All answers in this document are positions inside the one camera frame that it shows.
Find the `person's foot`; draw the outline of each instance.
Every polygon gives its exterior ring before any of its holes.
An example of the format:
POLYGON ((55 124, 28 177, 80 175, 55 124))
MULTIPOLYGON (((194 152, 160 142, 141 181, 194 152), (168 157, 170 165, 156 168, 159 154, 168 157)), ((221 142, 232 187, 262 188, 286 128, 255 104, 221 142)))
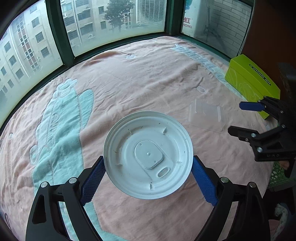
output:
POLYGON ((280 165, 283 169, 287 170, 287 169, 289 168, 289 166, 290 166, 290 163, 289 163, 289 161, 279 161, 279 165, 280 165))

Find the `round white lid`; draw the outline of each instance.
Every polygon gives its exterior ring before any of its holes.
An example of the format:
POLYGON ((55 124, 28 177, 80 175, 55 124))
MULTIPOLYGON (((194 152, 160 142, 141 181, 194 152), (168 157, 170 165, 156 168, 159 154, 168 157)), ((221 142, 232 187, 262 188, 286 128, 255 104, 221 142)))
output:
POLYGON ((188 178, 193 146, 174 118, 154 111, 118 121, 104 143, 104 164, 113 184, 140 199, 157 199, 176 191, 188 178))

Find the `lime green shoebox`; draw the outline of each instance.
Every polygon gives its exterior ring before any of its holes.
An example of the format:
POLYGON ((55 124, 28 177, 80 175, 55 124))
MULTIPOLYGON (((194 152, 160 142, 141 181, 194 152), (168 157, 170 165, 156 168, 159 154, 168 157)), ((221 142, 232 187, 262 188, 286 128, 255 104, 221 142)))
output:
MULTIPOLYGON (((263 96, 280 98, 280 89, 262 69, 245 55, 230 60, 225 80, 236 88, 250 102, 257 102, 263 96)), ((266 119, 268 114, 260 111, 266 119)))

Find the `white brick wall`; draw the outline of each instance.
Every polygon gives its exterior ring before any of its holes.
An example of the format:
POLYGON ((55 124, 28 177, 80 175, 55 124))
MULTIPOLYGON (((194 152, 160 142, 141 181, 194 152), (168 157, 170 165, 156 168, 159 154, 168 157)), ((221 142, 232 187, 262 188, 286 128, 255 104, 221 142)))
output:
POLYGON ((210 26, 216 29, 225 45, 226 54, 237 55, 245 36, 252 8, 239 0, 215 0, 210 26))

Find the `transparent plastic box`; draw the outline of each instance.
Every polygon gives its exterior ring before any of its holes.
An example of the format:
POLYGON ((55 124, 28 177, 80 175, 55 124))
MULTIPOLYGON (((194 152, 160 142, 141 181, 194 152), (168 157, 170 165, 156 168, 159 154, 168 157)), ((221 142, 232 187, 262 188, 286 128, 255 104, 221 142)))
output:
POLYGON ((189 122, 194 126, 221 133, 226 123, 224 108, 195 99, 189 106, 189 122))

